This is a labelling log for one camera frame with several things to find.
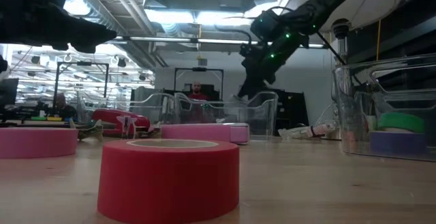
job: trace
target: red shirt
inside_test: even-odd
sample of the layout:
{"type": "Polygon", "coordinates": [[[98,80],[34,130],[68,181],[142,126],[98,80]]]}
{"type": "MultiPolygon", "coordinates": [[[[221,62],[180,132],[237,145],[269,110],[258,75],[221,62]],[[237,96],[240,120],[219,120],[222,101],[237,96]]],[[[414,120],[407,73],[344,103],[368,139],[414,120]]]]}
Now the red shirt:
{"type": "Polygon", "coordinates": [[[207,95],[203,95],[201,93],[198,93],[198,94],[192,93],[192,94],[189,94],[188,97],[191,99],[197,99],[197,100],[202,100],[202,101],[209,100],[209,97],[207,95]]]}

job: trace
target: table surface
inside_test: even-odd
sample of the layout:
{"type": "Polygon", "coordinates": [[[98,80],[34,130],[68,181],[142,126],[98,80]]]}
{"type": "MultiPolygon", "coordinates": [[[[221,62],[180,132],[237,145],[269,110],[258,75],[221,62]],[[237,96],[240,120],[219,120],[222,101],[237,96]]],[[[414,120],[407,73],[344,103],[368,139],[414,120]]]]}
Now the table surface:
{"type": "MultiPolygon", "coordinates": [[[[0,159],[0,223],[118,223],[96,212],[102,144],[0,159]]],[[[349,156],[332,141],[240,148],[240,203],[202,223],[433,223],[436,163],[349,156]]]]}

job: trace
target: tape roll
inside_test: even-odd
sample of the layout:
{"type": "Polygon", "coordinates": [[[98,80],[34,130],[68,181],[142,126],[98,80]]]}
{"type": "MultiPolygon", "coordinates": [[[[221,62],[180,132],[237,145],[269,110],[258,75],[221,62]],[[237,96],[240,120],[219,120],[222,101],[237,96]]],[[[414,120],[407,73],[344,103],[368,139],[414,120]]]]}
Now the tape roll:
{"type": "Polygon", "coordinates": [[[124,223],[190,223],[238,204],[239,149],[225,142],[104,144],[97,209],[124,223]]]}
{"type": "Polygon", "coordinates": [[[213,140],[245,145],[250,130],[245,123],[162,125],[162,138],[187,140],[213,140]]]}
{"type": "Polygon", "coordinates": [[[428,153],[423,133],[371,132],[371,152],[386,156],[425,155],[428,153]]]}
{"type": "Polygon", "coordinates": [[[72,155],[76,129],[12,127],[0,129],[0,159],[28,159],[72,155]]]}
{"type": "Polygon", "coordinates": [[[379,119],[378,129],[384,131],[389,128],[424,133],[424,120],[418,116],[400,112],[382,114],[379,119]]]}

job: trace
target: green tape roll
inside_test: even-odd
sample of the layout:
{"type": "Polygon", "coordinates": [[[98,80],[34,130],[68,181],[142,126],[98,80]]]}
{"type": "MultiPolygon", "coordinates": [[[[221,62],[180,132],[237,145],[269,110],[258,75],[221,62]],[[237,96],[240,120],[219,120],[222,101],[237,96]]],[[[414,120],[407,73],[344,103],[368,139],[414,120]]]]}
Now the green tape roll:
{"type": "Polygon", "coordinates": [[[404,129],[414,133],[424,133],[424,119],[400,112],[389,112],[382,114],[379,119],[378,129],[389,128],[404,129]]]}

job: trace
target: metal frame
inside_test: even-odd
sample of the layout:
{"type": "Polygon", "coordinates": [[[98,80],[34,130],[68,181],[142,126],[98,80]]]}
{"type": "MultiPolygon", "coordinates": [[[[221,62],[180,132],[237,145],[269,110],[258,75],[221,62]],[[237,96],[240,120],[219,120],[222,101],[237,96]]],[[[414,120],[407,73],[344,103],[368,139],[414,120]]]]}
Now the metal frame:
{"type": "MultiPolygon", "coordinates": [[[[176,67],[174,69],[174,90],[176,90],[176,84],[177,84],[177,71],[178,70],[191,70],[191,71],[196,71],[195,68],[178,68],[176,67]]],[[[205,71],[219,71],[221,72],[221,100],[223,99],[223,89],[224,89],[224,70],[223,69],[205,69],[205,71]]]]}
{"type": "Polygon", "coordinates": [[[76,64],[77,66],[92,66],[92,65],[103,65],[106,67],[106,77],[104,79],[104,98],[106,98],[106,91],[108,90],[108,78],[109,78],[109,64],[107,63],[90,63],[90,62],[84,62],[84,61],[80,61],[80,62],[65,62],[65,61],[61,61],[57,63],[57,68],[56,68],[56,81],[54,82],[54,95],[53,95],[53,110],[56,109],[56,96],[57,96],[57,87],[59,85],[59,75],[61,75],[61,65],[63,64],[67,64],[67,65],[73,65],[76,64]]]}

